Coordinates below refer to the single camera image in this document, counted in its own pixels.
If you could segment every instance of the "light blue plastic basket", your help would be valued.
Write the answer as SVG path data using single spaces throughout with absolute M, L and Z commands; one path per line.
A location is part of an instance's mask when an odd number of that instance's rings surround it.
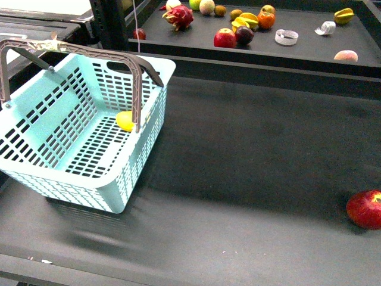
M 138 133 L 115 122 L 132 108 L 132 75 L 70 54 L 55 72 L 42 70 L 14 92 L 0 112 L 0 169 L 43 196 L 122 212 L 163 125 L 175 69 L 170 60 L 141 58 L 164 87 L 143 73 Z

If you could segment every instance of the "white tape roll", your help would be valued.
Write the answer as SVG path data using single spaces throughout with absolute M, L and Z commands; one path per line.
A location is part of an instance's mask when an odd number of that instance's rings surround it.
M 331 35 L 336 29 L 335 22 L 332 21 L 325 21 L 321 27 L 316 28 L 315 33 L 323 36 L 323 35 Z
M 275 33 L 275 41 L 284 46 L 292 46 L 298 41 L 299 34 L 294 31 L 279 29 Z

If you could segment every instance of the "brown basket handle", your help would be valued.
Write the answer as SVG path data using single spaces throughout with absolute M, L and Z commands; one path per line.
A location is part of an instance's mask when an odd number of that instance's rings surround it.
M 0 100 L 1 104 L 6 103 L 11 99 L 10 85 L 8 80 L 7 69 L 7 52 L 13 49 L 19 54 L 32 60 L 43 69 L 53 70 L 48 63 L 36 57 L 28 49 L 38 51 L 52 51 L 60 53 L 73 53 L 84 55 L 90 58 L 100 58 L 103 60 L 119 61 L 128 66 L 132 72 L 132 122 L 136 124 L 136 132 L 140 130 L 140 114 L 142 104 L 142 69 L 144 69 L 150 78 L 158 85 L 163 87 L 158 73 L 153 66 L 136 55 L 126 52 L 110 51 L 106 49 L 95 49 L 88 46 L 80 46 L 72 43 L 61 42 L 57 40 L 35 41 L 29 39 L 4 39 L 0 41 Z

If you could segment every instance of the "kiwi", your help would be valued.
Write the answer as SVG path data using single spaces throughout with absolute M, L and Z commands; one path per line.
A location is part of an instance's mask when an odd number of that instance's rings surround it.
M 235 9 L 232 12 L 230 12 L 230 19 L 231 19 L 231 21 L 234 21 L 235 18 L 238 17 L 239 15 L 241 15 L 242 13 L 243 12 L 240 9 Z
M 216 7 L 214 7 L 214 14 L 217 17 L 224 17 L 226 14 L 226 7 L 222 5 L 217 5 Z

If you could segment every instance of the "dragon fruit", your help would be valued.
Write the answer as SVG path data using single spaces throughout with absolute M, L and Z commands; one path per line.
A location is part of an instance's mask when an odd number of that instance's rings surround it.
M 189 27 L 193 21 L 193 11 L 185 5 L 179 5 L 167 11 L 163 18 L 178 31 Z

